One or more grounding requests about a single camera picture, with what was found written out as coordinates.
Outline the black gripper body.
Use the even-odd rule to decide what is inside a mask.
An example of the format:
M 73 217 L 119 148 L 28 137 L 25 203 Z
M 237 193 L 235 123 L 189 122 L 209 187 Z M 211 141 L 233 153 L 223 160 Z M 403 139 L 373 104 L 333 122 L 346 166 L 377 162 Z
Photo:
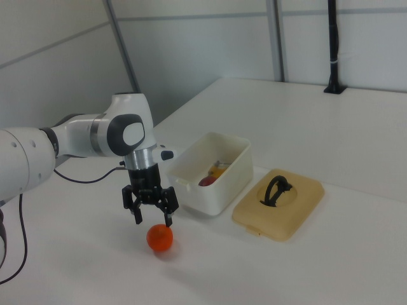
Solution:
M 133 195 L 142 203 L 161 205 L 161 176 L 158 165 L 139 170 L 128 170 Z

